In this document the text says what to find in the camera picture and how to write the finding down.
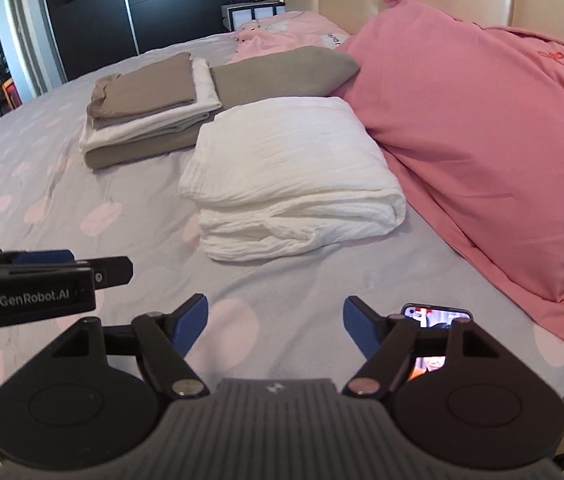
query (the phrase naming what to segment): folded white sheet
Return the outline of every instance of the folded white sheet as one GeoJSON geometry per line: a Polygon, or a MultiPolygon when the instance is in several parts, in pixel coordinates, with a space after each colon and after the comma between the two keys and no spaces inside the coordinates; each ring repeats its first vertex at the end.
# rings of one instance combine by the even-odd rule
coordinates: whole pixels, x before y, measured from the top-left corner
{"type": "Polygon", "coordinates": [[[385,235],[406,200],[380,148],[337,97],[282,97],[202,126],[180,179],[214,260],[289,256],[385,235]]]}
{"type": "Polygon", "coordinates": [[[100,129],[95,129],[92,119],[87,117],[80,138],[80,150],[84,153],[102,146],[121,144],[163,133],[174,133],[206,119],[209,112],[220,108],[222,103],[217,97],[216,86],[206,60],[194,59],[192,66],[193,82],[197,93],[196,102],[100,129]]]}

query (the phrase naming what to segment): folded beige sheet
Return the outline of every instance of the folded beige sheet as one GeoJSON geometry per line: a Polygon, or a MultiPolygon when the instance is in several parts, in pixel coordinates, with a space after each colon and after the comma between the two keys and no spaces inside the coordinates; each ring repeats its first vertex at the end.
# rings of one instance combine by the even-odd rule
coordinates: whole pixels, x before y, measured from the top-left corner
{"type": "Polygon", "coordinates": [[[196,143],[202,124],[223,110],[273,97],[324,97],[343,85],[360,67],[345,52],[304,46],[289,52],[252,57],[211,69],[222,108],[177,133],[152,136],[97,148],[84,154],[86,165],[99,170],[115,164],[188,148],[196,143]]]}
{"type": "Polygon", "coordinates": [[[87,106],[96,128],[129,121],[196,100],[190,53],[98,79],[87,106]]]}

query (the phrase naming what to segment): metal screw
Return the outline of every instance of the metal screw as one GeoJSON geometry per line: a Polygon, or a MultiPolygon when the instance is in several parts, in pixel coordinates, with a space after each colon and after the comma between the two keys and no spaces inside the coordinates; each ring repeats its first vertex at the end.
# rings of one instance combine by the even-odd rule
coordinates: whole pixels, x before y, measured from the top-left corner
{"type": "Polygon", "coordinates": [[[273,383],[267,386],[267,391],[275,395],[284,391],[285,389],[286,387],[284,386],[284,384],[280,384],[280,383],[273,383]]]}
{"type": "Polygon", "coordinates": [[[368,377],[351,379],[347,387],[358,396],[373,395],[380,390],[380,383],[368,377]]]}
{"type": "Polygon", "coordinates": [[[197,379],[181,379],[171,385],[174,393],[181,397],[195,397],[204,390],[204,384],[197,379]]]}

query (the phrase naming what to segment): light purple bedsheet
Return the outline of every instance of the light purple bedsheet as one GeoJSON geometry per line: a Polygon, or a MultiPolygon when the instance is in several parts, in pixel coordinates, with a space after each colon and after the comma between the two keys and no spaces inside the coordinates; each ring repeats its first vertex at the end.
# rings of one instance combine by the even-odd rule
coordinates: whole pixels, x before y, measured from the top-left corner
{"type": "MultiPolygon", "coordinates": [[[[178,196],[190,150],[96,174],[86,168],[77,143],[95,80],[187,50],[217,65],[235,53],[235,40],[214,36],[146,53],[0,120],[0,248],[129,256],[132,282],[97,294],[105,324],[170,312],[192,294],[206,294],[209,326],[187,360],[211,388],[225,376],[328,377],[341,387],[363,362],[342,326],[344,300],[355,294],[382,314],[408,302],[468,309],[564,394],[564,343],[534,325],[411,208],[386,237],[220,264],[200,250],[194,205],[178,196]]],[[[0,384],[75,319],[1,329],[0,384]]],[[[112,362],[135,371],[129,359],[112,362]]]]}

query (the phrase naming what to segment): stack of folded linens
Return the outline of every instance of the stack of folded linens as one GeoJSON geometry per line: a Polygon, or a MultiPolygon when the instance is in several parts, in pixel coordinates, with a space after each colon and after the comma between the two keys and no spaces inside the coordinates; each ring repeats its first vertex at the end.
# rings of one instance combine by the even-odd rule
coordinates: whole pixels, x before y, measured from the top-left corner
{"type": "Polygon", "coordinates": [[[343,100],[281,97],[200,128],[180,179],[214,260],[292,256],[388,234],[406,200],[382,151],[343,100]]]}
{"type": "Polygon", "coordinates": [[[125,75],[99,79],[80,139],[92,150],[182,132],[222,106],[204,59],[184,52],[125,75]]]}
{"type": "Polygon", "coordinates": [[[212,67],[211,78],[222,107],[211,111],[206,120],[181,130],[153,130],[153,134],[147,136],[136,132],[132,139],[117,140],[115,144],[95,147],[94,142],[89,142],[88,150],[84,150],[84,160],[92,170],[100,170],[188,148],[198,140],[200,127],[211,123],[222,111],[275,97],[326,96],[359,69],[348,54],[318,46],[304,46],[289,52],[212,67]]]}

